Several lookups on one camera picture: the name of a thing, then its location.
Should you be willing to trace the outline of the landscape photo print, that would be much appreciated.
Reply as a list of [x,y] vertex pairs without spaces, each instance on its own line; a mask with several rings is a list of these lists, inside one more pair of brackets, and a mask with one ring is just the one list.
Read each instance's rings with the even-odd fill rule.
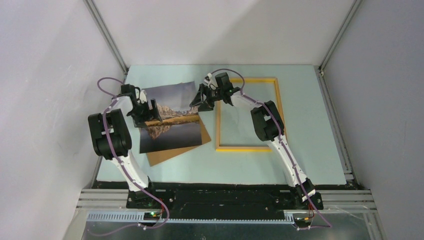
[[148,100],[156,101],[161,120],[146,123],[140,129],[141,154],[194,147],[202,144],[198,107],[191,107],[197,90],[186,82],[145,89]]

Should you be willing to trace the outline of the yellow wooden picture frame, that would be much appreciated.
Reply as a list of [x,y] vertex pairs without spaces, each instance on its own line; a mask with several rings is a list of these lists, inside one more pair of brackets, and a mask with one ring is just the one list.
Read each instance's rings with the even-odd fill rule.
[[[273,101],[284,119],[279,82],[276,77],[248,77],[243,88],[254,100]],[[258,139],[251,110],[244,104],[233,107],[219,101],[215,104],[215,149],[219,152],[270,152],[267,144]]]

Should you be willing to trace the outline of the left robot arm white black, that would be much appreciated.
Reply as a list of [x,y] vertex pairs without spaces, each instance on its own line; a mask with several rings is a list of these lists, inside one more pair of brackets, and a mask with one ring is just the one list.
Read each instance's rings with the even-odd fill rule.
[[150,178],[141,170],[132,153],[129,125],[146,129],[147,123],[153,120],[162,121],[156,99],[148,99],[144,89],[131,84],[122,85],[121,93],[111,96],[111,103],[103,112],[88,116],[95,153],[118,168],[130,191],[143,190],[138,201],[145,208],[156,206],[158,194],[147,189]]

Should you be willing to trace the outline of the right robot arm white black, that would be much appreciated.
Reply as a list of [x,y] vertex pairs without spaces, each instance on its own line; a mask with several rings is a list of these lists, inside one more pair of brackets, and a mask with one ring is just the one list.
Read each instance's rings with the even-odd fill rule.
[[250,111],[256,136],[279,157],[285,179],[294,191],[290,196],[291,204],[297,209],[304,209],[310,204],[316,189],[289,147],[278,106],[272,100],[261,102],[248,96],[244,91],[244,77],[241,78],[242,86],[233,86],[228,72],[228,68],[220,68],[208,73],[199,85],[190,107],[197,107],[199,112],[212,111],[215,103],[219,102],[235,108],[246,107]]

